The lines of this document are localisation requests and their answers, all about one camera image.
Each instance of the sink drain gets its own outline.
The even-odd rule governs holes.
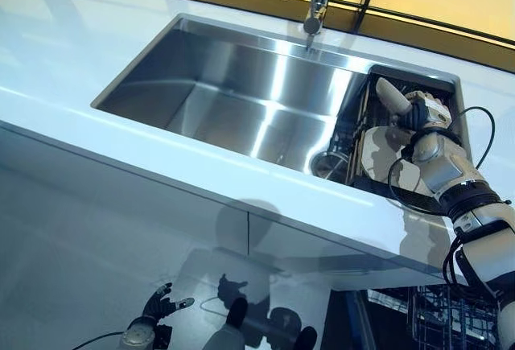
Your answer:
[[[311,160],[311,173],[322,179],[330,179],[338,183],[345,181],[348,156],[335,151],[318,153]]]

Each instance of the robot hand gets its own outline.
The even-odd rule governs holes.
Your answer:
[[[457,238],[443,263],[446,282],[462,290],[454,273],[457,251],[467,292],[497,303],[501,348],[514,350],[515,211],[467,158],[459,137],[448,129],[451,115],[440,100],[420,91],[404,96],[384,78],[377,81],[376,91],[397,125],[415,131],[402,156],[420,169],[443,214],[452,220]]]
[[[158,325],[177,310],[190,307],[193,298],[171,302],[166,295],[171,293],[171,283],[159,287],[146,302],[141,316],[131,322],[120,339],[119,349],[154,350],[167,349],[171,339],[171,327]]]

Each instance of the cabinet door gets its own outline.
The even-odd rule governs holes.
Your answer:
[[[176,231],[211,246],[247,254],[246,212],[229,201],[222,203],[197,196],[172,186],[166,178],[150,179],[148,172],[134,173],[133,167],[128,171],[118,162],[99,162],[4,129],[0,129],[0,147],[0,166],[34,183],[26,185],[26,191],[20,189],[17,195],[10,195],[4,213],[11,212],[31,222],[45,216],[64,217],[59,216],[59,209],[77,202],[82,206],[70,211],[72,215],[68,214],[66,219],[66,225],[74,224],[76,230],[84,228],[80,223],[98,224],[105,233],[116,228],[122,238],[131,235],[131,229],[158,228],[164,233]],[[45,186],[52,191],[45,194],[43,189],[36,189]],[[52,198],[43,201],[51,194]]]
[[[334,290],[435,284],[441,280],[284,224],[249,215],[249,254],[294,276],[318,278]]]

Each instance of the white cabinet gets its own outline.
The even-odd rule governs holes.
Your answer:
[[[334,290],[364,290],[441,282],[391,260],[249,215],[249,254],[299,279],[321,278]]]

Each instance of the stainless steel sink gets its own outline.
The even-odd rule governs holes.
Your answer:
[[[311,173],[381,59],[179,16],[93,107]]]

